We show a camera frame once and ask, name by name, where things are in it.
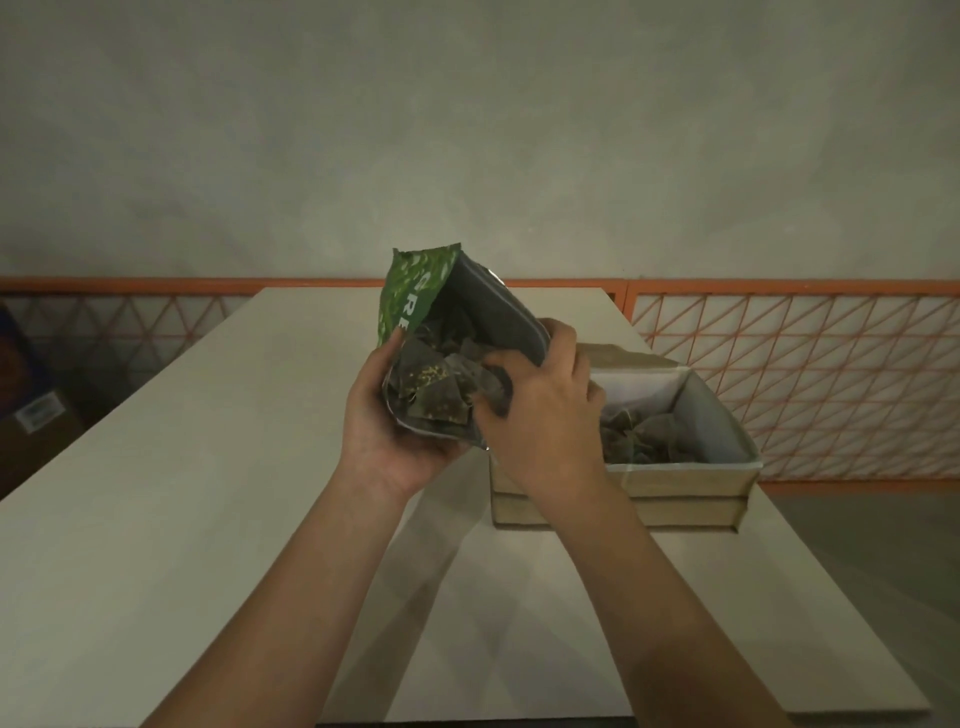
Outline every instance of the box flap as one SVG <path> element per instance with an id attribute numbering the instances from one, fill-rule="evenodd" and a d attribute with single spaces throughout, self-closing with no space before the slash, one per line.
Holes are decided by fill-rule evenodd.
<path id="1" fill-rule="evenodd" d="M 676 369 L 673 359 L 653 353 L 628 352 L 615 344 L 578 343 L 577 351 L 590 358 L 591 369 Z"/>

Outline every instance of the floor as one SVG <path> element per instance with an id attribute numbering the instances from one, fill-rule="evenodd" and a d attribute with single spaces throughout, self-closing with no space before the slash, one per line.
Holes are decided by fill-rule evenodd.
<path id="1" fill-rule="evenodd" d="M 960 492 L 774 501 L 933 706 L 798 724 L 960 726 Z"/>

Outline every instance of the forearm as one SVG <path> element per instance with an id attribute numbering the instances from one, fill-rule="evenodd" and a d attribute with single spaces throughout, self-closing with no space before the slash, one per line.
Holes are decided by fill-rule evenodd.
<path id="1" fill-rule="evenodd" d="M 334 474 L 290 542 L 145 726 L 314 725 L 403 503 Z"/>
<path id="2" fill-rule="evenodd" d="M 605 478 L 577 493 L 541 510 L 584 581 L 641 723 L 789 725 L 626 494 Z"/>

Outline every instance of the hand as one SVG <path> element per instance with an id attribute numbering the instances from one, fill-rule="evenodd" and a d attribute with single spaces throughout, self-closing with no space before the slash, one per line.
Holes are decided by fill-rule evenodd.
<path id="1" fill-rule="evenodd" d="M 607 399 L 590 381 L 589 360 L 577 353 L 577 332 L 552 319 L 543 324 L 551 335 L 543 366 L 520 352 L 484 359 L 503 367 L 514 385 L 507 416 L 498 417 L 482 398 L 473 402 L 473 416 L 496 459 L 541 512 L 552 497 L 605 479 L 600 410 Z"/>
<path id="2" fill-rule="evenodd" d="M 463 454 L 468 445 L 420 437 L 403 429 L 390 416 L 380 388 L 402 343 L 403 330 L 398 328 L 367 357 L 350 387 L 337 472 L 385 489 L 405 503 Z"/>

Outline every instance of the left hand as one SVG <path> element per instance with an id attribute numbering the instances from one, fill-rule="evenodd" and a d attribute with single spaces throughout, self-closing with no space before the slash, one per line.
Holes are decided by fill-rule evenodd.
<path id="1" fill-rule="evenodd" d="M 421 437 L 390 416 L 380 388 L 402 343 L 403 330 L 398 328 L 371 352 L 350 387 L 337 471 L 358 483 L 385 489 L 405 503 L 469 446 Z"/>

